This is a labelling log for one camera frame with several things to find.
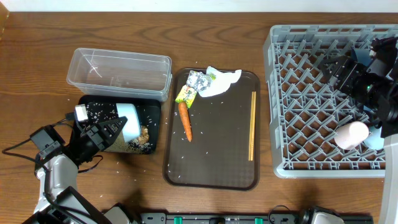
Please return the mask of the dark blue bowl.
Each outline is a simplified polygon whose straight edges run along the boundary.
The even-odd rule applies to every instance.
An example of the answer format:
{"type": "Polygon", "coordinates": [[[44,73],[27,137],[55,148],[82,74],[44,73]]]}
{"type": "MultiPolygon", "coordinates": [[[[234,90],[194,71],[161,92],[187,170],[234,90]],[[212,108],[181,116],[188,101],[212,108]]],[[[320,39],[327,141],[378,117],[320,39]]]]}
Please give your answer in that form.
{"type": "Polygon", "coordinates": [[[363,64],[364,66],[368,67],[372,63],[372,58],[370,56],[369,49],[351,49],[351,57],[357,61],[358,63],[363,64]]]}

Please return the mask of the light blue rice bowl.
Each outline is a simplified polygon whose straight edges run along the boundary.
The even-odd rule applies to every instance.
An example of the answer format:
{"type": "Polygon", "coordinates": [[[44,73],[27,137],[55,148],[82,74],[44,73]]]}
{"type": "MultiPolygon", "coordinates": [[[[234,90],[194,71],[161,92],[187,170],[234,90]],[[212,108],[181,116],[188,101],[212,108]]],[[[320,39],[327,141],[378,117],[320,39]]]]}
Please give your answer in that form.
{"type": "Polygon", "coordinates": [[[141,135],[141,125],[136,107],[130,103],[117,103],[116,108],[119,117],[125,116],[127,118],[127,122],[122,130],[124,142],[128,143],[139,137],[141,135]]]}

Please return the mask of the pink cup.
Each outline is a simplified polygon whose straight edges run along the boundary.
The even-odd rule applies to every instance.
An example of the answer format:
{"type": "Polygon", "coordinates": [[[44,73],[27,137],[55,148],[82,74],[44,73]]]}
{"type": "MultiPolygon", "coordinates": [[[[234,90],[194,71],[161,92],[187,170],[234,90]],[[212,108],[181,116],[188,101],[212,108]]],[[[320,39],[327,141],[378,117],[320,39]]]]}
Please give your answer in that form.
{"type": "Polygon", "coordinates": [[[354,121],[336,130],[334,141],[344,150],[351,150],[360,145],[369,136],[369,128],[360,121],[354,121]]]}

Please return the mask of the small blue bowl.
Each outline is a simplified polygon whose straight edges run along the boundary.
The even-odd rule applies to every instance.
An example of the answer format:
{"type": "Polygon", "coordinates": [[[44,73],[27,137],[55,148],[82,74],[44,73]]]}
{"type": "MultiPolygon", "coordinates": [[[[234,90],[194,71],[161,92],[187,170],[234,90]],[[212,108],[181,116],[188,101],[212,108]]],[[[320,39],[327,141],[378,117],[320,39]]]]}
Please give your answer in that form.
{"type": "Polygon", "coordinates": [[[375,113],[363,106],[363,111],[369,116],[369,136],[364,140],[364,144],[372,150],[380,150],[384,146],[384,138],[381,137],[381,121],[376,117],[375,113]]]}

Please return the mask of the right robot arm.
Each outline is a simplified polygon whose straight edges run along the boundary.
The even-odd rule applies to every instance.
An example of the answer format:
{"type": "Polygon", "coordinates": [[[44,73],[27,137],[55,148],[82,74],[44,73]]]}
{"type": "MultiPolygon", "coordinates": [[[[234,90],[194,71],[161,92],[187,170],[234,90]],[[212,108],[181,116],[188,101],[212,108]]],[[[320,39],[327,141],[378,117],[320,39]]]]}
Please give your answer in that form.
{"type": "Polygon", "coordinates": [[[373,39],[369,56],[368,66],[343,55],[319,68],[329,85],[375,111],[386,155],[379,223],[397,223],[397,37],[373,39]]]}

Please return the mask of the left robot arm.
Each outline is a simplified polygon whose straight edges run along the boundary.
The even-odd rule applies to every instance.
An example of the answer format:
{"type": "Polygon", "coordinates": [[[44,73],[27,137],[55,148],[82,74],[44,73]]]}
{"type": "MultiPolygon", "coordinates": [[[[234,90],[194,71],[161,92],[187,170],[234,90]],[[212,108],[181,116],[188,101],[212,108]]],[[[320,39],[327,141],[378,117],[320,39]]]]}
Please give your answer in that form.
{"type": "Polygon", "coordinates": [[[77,191],[79,166],[110,147],[127,123],[125,116],[92,125],[68,146],[53,124],[41,127],[30,140],[39,153],[34,162],[40,196],[32,223],[133,223],[119,205],[102,213],[77,191]]]}

